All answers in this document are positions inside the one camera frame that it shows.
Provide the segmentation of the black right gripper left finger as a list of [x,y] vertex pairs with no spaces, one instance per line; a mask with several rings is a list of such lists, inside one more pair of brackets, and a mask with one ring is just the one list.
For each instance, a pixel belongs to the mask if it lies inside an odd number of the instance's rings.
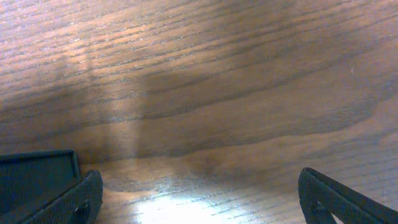
[[67,185],[1,215],[1,223],[94,223],[103,203],[103,180],[89,170]]

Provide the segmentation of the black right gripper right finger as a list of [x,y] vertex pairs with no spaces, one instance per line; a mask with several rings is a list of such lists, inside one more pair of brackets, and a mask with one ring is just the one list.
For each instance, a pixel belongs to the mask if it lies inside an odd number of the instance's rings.
[[397,223],[397,211],[306,167],[298,178],[300,206],[309,224]]

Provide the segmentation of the black gift box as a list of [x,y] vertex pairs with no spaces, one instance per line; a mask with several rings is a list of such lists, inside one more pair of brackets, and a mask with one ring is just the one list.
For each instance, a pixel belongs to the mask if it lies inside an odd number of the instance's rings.
[[1,156],[1,214],[80,177],[73,150]]

